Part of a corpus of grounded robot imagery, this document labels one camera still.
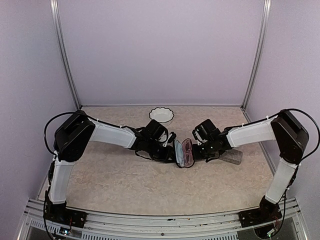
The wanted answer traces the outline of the black glasses case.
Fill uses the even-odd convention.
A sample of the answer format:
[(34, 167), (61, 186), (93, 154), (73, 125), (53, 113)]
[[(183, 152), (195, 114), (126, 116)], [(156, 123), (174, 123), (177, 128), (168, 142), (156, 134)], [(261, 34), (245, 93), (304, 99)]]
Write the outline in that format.
[(174, 140), (175, 162), (179, 168), (191, 168), (194, 165), (192, 147), (190, 138), (185, 139), (182, 143), (177, 139)]

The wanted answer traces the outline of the clear frame glasses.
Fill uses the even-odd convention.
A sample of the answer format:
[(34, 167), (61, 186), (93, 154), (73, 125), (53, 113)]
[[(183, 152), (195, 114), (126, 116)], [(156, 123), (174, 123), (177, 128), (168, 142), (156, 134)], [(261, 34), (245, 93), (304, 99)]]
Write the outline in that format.
[(182, 152), (183, 152), (183, 158), (182, 158), (182, 164), (184, 168), (190, 168), (195, 163), (192, 153), (192, 140), (190, 138), (185, 139), (182, 142)]

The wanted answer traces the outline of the blue cleaning cloth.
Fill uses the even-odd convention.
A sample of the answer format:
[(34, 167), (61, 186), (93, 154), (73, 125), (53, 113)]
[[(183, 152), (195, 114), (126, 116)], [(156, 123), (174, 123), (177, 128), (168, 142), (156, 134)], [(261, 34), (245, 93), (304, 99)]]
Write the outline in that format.
[(175, 151), (175, 161), (179, 168), (182, 168), (182, 162), (183, 162), (183, 149), (182, 144), (175, 139), (174, 140), (174, 151)]

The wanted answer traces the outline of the grey glasses case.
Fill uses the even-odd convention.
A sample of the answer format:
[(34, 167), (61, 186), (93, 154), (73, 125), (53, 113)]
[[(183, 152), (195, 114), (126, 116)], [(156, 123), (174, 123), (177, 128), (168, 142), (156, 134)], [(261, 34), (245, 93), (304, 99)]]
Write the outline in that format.
[(240, 165), (243, 159), (243, 152), (236, 149), (226, 150), (218, 159), (234, 165)]

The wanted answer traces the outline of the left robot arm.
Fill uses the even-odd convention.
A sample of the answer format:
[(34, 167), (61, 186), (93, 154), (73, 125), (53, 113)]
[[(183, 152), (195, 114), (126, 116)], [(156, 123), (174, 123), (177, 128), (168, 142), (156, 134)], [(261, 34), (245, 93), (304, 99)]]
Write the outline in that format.
[(146, 159), (174, 163), (175, 137), (166, 127), (151, 120), (147, 126), (134, 128), (107, 123), (87, 115), (83, 110), (67, 112), (68, 119), (55, 131), (53, 159), (48, 171), (49, 187), (45, 195), (45, 211), (63, 223), (70, 218), (67, 205), (67, 188), (71, 172), (89, 142), (101, 142), (124, 149), (147, 153)]

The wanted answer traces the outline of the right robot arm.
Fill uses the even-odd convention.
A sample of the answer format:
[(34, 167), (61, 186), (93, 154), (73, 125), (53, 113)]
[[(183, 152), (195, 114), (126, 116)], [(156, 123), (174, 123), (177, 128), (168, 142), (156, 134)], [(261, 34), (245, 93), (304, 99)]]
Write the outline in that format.
[(306, 128), (293, 115), (298, 112), (312, 122), (306, 112), (286, 108), (263, 119), (219, 130), (210, 119), (206, 119), (192, 131), (198, 142), (197, 155), (207, 162), (217, 159), (227, 151), (256, 143), (276, 142), (279, 150), (279, 163), (273, 180), (256, 210), (256, 218), (266, 222), (275, 212), (275, 206), (287, 193), (294, 182), (301, 162), (308, 158), (305, 154), (310, 136)]

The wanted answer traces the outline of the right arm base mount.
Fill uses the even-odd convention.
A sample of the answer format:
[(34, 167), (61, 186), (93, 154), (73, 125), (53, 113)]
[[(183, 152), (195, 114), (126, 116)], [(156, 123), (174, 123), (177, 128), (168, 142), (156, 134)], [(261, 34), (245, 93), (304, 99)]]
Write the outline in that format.
[(240, 211), (238, 217), (241, 227), (245, 228), (279, 220), (283, 215), (278, 203), (272, 203), (263, 196), (259, 207)]

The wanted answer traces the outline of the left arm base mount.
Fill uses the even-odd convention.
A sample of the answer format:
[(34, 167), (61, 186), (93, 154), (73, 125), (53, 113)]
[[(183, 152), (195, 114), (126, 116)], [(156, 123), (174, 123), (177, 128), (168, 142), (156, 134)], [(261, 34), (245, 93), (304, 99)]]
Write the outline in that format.
[(53, 204), (49, 198), (49, 192), (45, 191), (43, 217), (54, 223), (68, 225), (83, 229), (87, 219), (87, 213), (80, 210), (67, 208), (67, 202)]

